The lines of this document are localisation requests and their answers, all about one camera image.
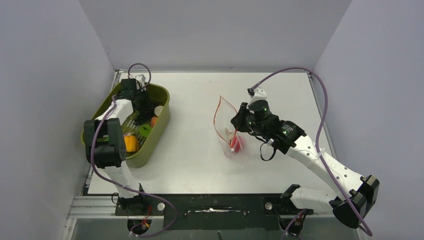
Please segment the clear zip bag orange zipper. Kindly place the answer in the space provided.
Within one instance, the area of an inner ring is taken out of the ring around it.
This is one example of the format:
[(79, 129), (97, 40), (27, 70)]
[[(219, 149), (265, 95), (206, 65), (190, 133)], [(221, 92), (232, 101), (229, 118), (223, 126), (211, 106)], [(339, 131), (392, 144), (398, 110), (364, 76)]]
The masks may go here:
[(236, 115), (236, 113), (236, 108), (220, 95), (218, 105), (213, 116), (213, 126), (223, 154), (229, 159), (234, 158), (236, 155), (244, 151), (233, 154), (230, 147), (230, 141), (225, 134), (225, 128), (227, 128), (234, 132), (234, 136), (241, 136), (241, 134), (236, 131), (234, 126), (231, 124), (231, 119)]

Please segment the red yellow apple toy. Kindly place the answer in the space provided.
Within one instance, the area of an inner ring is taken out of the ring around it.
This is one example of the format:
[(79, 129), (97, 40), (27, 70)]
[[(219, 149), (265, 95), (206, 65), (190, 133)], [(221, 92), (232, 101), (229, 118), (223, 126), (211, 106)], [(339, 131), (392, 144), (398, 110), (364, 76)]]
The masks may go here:
[(242, 136), (236, 134), (230, 140), (230, 149), (233, 154), (238, 154), (242, 152), (245, 148), (246, 148), (246, 142)]

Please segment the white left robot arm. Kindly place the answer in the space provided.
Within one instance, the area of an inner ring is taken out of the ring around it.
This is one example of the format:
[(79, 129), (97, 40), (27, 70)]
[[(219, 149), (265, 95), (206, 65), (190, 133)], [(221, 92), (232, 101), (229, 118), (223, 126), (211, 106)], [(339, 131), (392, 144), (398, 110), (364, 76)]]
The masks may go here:
[(119, 200), (128, 201), (142, 199), (146, 193), (125, 164), (129, 150), (122, 124), (134, 113), (145, 86), (135, 78), (127, 78), (123, 84), (124, 88), (111, 96), (110, 105), (101, 115), (84, 122), (82, 138), (86, 159), (95, 175), (114, 185)]

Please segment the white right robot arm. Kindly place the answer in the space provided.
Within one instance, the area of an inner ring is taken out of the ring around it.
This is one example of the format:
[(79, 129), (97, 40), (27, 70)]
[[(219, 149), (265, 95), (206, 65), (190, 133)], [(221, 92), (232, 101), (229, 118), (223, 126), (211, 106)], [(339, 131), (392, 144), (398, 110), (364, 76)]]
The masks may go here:
[(309, 189), (292, 184), (281, 195), (281, 207), (289, 214), (297, 210), (333, 213), (345, 226), (357, 229), (377, 200), (379, 180), (363, 176), (344, 166), (316, 144), (294, 122), (281, 120), (271, 113), (266, 100), (243, 102), (231, 124), (264, 144), (297, 160), (312, 171), (330, 191)]

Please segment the black grape bunch toy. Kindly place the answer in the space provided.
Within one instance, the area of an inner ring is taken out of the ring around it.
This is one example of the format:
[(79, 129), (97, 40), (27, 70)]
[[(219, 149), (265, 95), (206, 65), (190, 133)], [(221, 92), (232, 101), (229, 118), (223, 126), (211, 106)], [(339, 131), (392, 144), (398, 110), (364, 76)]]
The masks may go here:
[(148, 108), (145, 110), (138, 111), (135, 118), (134, 118), (134, 124), (135, 125), (143, 125), (145, 122), (150, 121), (152, 117), (155, 117), (154, 113), (154, 107)]

